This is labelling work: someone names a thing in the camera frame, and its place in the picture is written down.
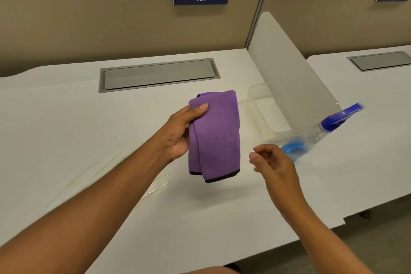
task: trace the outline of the white desk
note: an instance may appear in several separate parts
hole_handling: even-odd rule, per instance
[[[315,167],[343,216],[411,193],[411,66],[360,72],[347,57],[404,51],[411,46],[323,54],[311,67],[342,108],[366,108],[298,161]]]
[[[210,57],[221,79],[97,92],[100,68]],[[107,172],[198,93],[233,89],[241,101],[261,82],[245,49],[43,66],[0,78],[0,244]],[[236,177],[206,184],[189,175],[187,155],[173,162],[162,173],[167,188],[136,207],[88,273],[189,271],[296,240],[248,162],[260,139],[241,105],[240,123]],[[321,219],[343,224],[316,168],[298,171]]]

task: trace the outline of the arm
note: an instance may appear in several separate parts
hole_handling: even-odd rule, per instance
[[[250,153],[270,198],[301,240],[321,274],[372,274],[371,270],[312,211],[302,193],[294,163],[276,145]]]
[[[156,176],[188,149],[188,126],[207,105],[185,107],[109,173],[0,248],[0,273],[84,273]]]

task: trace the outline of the spray bottle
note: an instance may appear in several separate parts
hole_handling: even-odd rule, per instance
[[[356,103],[345,110],[326,117],[319,124],[300,131],[295,137],[281,146],[281,149],[292,161],[296,161],[312,150],[327,134],[337,129],[348,118],[361,111],[364,107],[361,103]]]

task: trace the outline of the blue spray nozzle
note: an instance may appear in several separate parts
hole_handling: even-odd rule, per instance
[[[320,126],[325,132],[331,132],[341,126],[348,118],[361,111],[365,106],[362,103],[356,103],[345,110],[339,111],[328,116],[321,121]]]

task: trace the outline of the hand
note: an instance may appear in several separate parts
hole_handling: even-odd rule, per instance
[[[310,210],[294,163],[280,147],[262,144],[254,151],[250,153],[250,163],[255,166],[254,171],[263,175],[270,198],[283,217],[287,220],[290,214]]]
[[[201,117],[208,109],[208,104],[190,110],[190,106],[182,108],[171,115],[168,121],[153,136],[164,144],[167,157],[173,161],[188,151],[188,127],[193,119]]]

